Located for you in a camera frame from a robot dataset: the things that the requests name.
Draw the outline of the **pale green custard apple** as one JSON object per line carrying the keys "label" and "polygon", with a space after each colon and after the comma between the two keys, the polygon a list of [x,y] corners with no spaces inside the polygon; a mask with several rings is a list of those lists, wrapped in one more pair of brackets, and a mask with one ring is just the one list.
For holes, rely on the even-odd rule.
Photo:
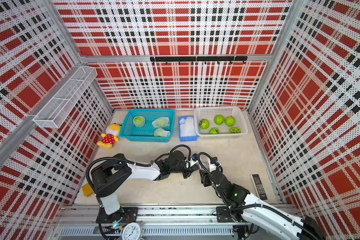
{"label": "pale green custard apple", "polygon": [[200,160],[198,160],[198,164],[199,164],[199,166],[200,166],[200,168],[202,170],[207,171],[206,167],[204,166],[204,164]]}

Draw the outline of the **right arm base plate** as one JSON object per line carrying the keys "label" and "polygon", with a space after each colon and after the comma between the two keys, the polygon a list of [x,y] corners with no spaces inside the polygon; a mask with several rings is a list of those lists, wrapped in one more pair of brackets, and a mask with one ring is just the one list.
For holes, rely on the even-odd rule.
{"label": "right arm base plate", "polygon": [[216,207],[218,223],[242,223],[241,215],[230,210],[228,207]]}

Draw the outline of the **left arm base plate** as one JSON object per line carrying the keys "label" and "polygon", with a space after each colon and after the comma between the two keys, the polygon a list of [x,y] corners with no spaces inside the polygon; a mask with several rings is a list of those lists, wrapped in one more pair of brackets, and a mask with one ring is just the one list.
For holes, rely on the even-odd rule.
{"label": "left arm base plate", "polygon": [[104,207],[100,207],[96,219],[97,224],[128,224],[134,223],[138,216],[137,207],[120,208],[113,214],[108,215]]}

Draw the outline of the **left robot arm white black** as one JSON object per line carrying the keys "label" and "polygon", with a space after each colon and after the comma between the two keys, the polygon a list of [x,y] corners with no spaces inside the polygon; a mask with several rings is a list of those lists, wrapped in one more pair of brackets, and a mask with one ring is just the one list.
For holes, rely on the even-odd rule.
{"label": "left robot arm white black", "polygon": [[127,180],[146,179],[161,181],[170,174],[182,174],[184,179],[200,169],[196,157],[187,145],[178,145],[157,157],[150,164],[128,160],[124,154],[102,157],[86,169],[87,183],[106,215],[120,214],[123,210],[116,191]]}

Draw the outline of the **white foam net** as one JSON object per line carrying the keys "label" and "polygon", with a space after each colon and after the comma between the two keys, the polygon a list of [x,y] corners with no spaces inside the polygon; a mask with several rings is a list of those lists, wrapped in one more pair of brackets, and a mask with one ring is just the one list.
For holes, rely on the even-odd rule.
{"label": "white foam net", "polygon": [[201,161],[199,155],[196,155],[195,159],[196,159],[196,161],[198,162],[198,165],[200,166],[200,168],[201,168],[202,170],[204,170],[204,171],[207,172],[207,173],[210,172],[209,168],[207,168],[207,167],[203,164],[203,162]]}

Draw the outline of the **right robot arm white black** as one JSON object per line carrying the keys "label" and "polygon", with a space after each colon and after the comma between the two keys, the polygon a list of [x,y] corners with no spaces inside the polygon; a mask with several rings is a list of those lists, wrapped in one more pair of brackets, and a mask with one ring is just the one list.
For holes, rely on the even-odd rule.
{"label": "right robot arm white black", "polygon": [[325,240],[326,234],[316,220],[304,219],[288,214],[261,200],[249,190],[231,183],[222,173],[216,158],[201,152],[191,157],[203,174],[207,174],[210,185],[228,207],[233,219],[254,224],[281,240]]}

